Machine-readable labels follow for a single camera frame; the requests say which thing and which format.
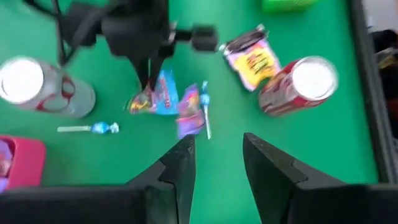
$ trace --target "black frame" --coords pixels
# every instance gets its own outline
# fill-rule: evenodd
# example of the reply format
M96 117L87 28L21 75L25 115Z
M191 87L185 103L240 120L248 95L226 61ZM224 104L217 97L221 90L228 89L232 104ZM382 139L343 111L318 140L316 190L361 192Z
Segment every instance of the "black frame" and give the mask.
M362 0L346 0L346 2L379 181L398 184L397 167L394 162L397 154Z

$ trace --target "white stick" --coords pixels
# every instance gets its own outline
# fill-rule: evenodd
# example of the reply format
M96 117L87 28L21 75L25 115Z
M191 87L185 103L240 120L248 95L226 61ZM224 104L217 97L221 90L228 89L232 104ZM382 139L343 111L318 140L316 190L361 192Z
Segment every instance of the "white stick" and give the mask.
M91 126L58 127L58 132L90 131Z
M211 130L210 130L210 122L209 122L209 106L204 106L205 109L205 121L206 121L206 130L207 130L207 139L211 139Z

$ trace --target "green table surface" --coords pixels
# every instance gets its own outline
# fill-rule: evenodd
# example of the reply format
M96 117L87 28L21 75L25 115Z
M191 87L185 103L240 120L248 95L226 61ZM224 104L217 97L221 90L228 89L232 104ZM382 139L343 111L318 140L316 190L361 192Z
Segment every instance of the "green table surface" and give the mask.
M179 27L214 24L220 42L225 42L263 23L282 65L320 55L336 65L340 76L338 90L325 104L273 118L261 112L257 92L243 88L220 53L198 54L179 45L166 66L175 72L180 97L187 86L203 80L209 81L211 95L213 137L208 141L205 131L196 137L191 223L260 222L244 169L245 132L345 182L377 182L345 2L322 0L305 12L267 15L259 0L170 0L170 17ZM56 62L53 21L15 0L0 2L0 19L0 62L15 55ZM130 63L113 57L102 37L94 48L81 49L68 71L96 90L95 109L83 119L23 111L0 102L0 133L45 143L42 185L125 183L178 141L175 116L133 116L123 110L139 91L139 82ZM97 121L116 121L121 132L57 133L58 126Z

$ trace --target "soda can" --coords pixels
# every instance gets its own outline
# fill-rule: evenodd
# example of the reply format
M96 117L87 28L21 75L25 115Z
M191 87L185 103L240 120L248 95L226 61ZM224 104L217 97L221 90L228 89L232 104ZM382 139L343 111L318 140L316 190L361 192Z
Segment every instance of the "soda can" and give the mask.
M95 105L91 85L29 57L5 62L0 67L0 84L0 97L26 110L81 118Z
M278 116L325 102L337 89L332 63L321 57L306 57L288 64L259 93L263 112Z

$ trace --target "silver soda can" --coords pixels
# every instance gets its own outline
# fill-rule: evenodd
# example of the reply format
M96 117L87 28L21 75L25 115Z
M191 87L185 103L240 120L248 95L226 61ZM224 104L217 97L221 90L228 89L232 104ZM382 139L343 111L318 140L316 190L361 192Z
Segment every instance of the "silver soda can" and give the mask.
M263 112L278 116L318 106L337 89L335 67L321 57L306 57L288 64L259 93Z
M81 118L95 105L91 85L29 57L5 62L0 67L0 85L1 98L26 110Z

